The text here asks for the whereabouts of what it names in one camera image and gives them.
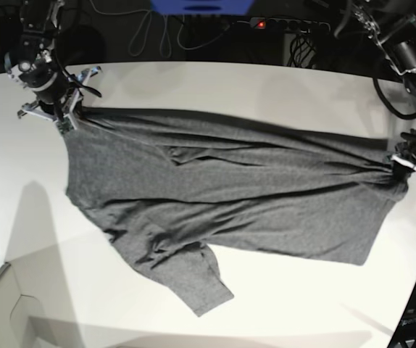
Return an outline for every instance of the gray t-shirt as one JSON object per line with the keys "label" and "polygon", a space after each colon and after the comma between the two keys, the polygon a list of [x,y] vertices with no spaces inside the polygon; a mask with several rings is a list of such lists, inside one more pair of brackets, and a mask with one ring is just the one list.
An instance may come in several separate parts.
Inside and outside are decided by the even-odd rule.
{"label": "gray t-shirt", "polygon": [[233,298],[207,244],[361,265],[407,191],[386,141],[202,112],[84,115],[65,135],[67,195],[197,315]]}

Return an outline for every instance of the black cable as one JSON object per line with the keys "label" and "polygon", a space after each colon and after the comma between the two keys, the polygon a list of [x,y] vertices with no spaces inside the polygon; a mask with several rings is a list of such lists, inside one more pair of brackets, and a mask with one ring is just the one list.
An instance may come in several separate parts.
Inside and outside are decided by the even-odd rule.
{"label": "black cable", "polygon": [[312,69],[312,67],[317,64],[316,63],[317,60],[319,60],[318,53],[316,53],[314,56],[311,57],[311,59],[309,60],[308,65],[307,65],[307,69]]}
{"label": "black cable", "polygon": [[[60,37],[60,25],[62,22],[62,15],[63,15],[63,11],[60,8],[60,10],[58,11],[58,15],[57,15],[57,19],[58,19],[58,28],[57,28],[57,37],[54,38],[53,42],[54,42],[54,47],[57,47],[57,41],[58,38]],[[83,88],[84,90],[86,90],[87,92],[93,94],[94,96],[97,96],[99,98],[101,98],[101,93],[99,91],[97,91],[95,88],[90,87],[90,86],[84,86],[77,78],[76,76],[74,76],[73,74],[70,74],[66,68],[62,65],[62,63],[60,63],[59,59],[58,59],[58,53],[57,53],[57,49],[54,49],[54,55],[53,55],[53,59],[55,61],[55,64],[58,65],[58,67],[60,68],[60,70],[65,74],[65,76],[67,76],[77,87],[79,88]]]}
{"label": "black cable", "polygon": [[292,41],[290,42],[290,49],[289,49],[289,53],[290,53],[290,57],[288,58],[288,62],[287,62],[287,66],[291,67],[292,63],[294,61],[294,56],[293,56],[293,47],[294,44],[296,43],[296,41],[298,40],[298,36],[295,36]]}
{"label": "black cable", "polygon": [[379,96],[380,100],[392,114],[405,121],[416,120],[416,112],[405,115],[394,108],[394,106],[388,101],[387,97],[383,94],[382,89],[380,88],[379,80],[377,78],[373,78],[373,83],[375,91],[377,92],[377,95]]}
{"label": "black cable", "polygon": [[299,62],[301,61],[301,55],[305,52],[306,50],[306,39],[301,38],[300,39],[301,44],[299,49],[296,50],[296,56],[294,57],[294,62],[295,62],[295,67],[300,67]]}
{"label": "black cable", "polygon": [[338,38],[341,31],[346,27],[348,22],[351,18],[351,8],[353,7],[353,0],[346,0],[346,7],[345,7],[345,14],[344,17],[341,19],[340,24],[336,28],[336,30],[333,32],[333,35]]}
{"label": "black cable", "polygon": [[313,52],[313,48],[310,47],[308,52],[304,55],[304,57],[300,60],[300,67],[303,67],[303,63],[305,60],[307,60],[307,57],[309,57],[309,55],[311,54],[311,52]]}
{"label": "black cable", "polygon": [[295,59],[296,58],[296,54],[297,54],[298,50],[301,49],[303,47],[303,45],[305,45],[306,42],[305,41],[301,41],[299,43],[299,41],[303,39],[302,36],[297,36],[295,38],[297,38],[297,41],[295,42],[295,46],[293,48],[292,48],[293,42],[291,43],[291,52],[290,52],[290,55],[291,55],[291,62],[295,65],[295,67],[298,67],[299,65],[298,65],[298,63],[297,63],[297,61]]}
{"label": "black cable", "polygon": [[192,33],[195,33],[193,30],[192,30],[192,28],[191,28],[191,26],[190,25],[188,25],[187,23],[185,23],[183,20],[181,20],[178,16],[175,16],[175,15],[170,15],[170,17],[171,18],[173,18],[174,20],[177,20],[181,25],[183,25],[183,26],[185,26],[185,27],[188,27],[188,29],[190,30],[190,31],[192,31]]}
{"label": "black cable", "polygon": [[222,37],[224,37],[229,31],[231,31],[232,30],[232,28],[233,28],[233,25],[229,25],[229,27],[227,28],[227,29],[224,29],[224,31],[223,32],[221,32],[218,36],[215,36],[213,39],[211,39],[211,40],[209,40],[209,41],[207,41],[207,42],[205,42],[205,43],[203,43],[203,44],[200,44],[200,45],[197,45],[197,46],[192,46],[192,47],[186,47],[186,46],[184,46],[181,42],[180,42],[180,35],[181,35],[181,33],[182,33],[182,29],[185,27],[186,25],[184,24],[184,25],[181,25],[181,27],[180,27],[180,29],[179,29],[179,31],[178,31],[178,35],[177,35],[177,38],[176,38],[176,41],[178,42],[178,46],[181,48],[181,49],[183,49],[184,51],[195,51],[195,50],[197,50],[197,49],[201,49],[201,48],[203,48],[203,47],[206,47],[206,46],[208,46],[208,45],[210,45],[210,44],[213,44],[214,42],[216,42],[216,41],[218,41],[218,40],[220,40]]}
{"label": "black cable", "polygon": [[308,47],[314,52],[316,52],[315,43],[313,42],[313,40],[310,40],[308,37],[304,38],[304,40],[306,41]]}

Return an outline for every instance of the t-shirt sleeve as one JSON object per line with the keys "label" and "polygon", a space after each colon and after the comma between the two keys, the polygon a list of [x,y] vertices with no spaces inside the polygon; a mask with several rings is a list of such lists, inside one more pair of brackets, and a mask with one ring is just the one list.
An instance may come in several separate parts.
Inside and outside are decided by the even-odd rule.
{"label": "t-shirt sleeve", "polygon": [[196,315],[233,298],[220,279],[216,256],[206,244],[175,244],[171,233],[145,215],[138,215],[115,220],[115,214],[99,217],[90,210],[86,214],[92,221],[98,218],[97,225],[117,236],[113,246],[124,261],[141,275],[170,288]]}

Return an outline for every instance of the white table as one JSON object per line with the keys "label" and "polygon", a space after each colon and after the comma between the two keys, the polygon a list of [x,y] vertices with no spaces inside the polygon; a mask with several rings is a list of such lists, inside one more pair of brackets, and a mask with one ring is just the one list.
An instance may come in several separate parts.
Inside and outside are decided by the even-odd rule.
{"label": "white table", "polygon": [[[373,138],[409,126],[385,110],[370,79],[352,75],[198,62],[102,68],[92,86],[104,98],[87,96],[88,105],[191,109]],[[416,175],[362,267],[214,246],[236,298],[197,318],[133,272],[71,205],[55,127],[16,118],[32,99],[0,75],[0,255],[22,293],[39,299],[39,320],[62,347],[78,339],[86,347],[387,346],[416,281]]]}

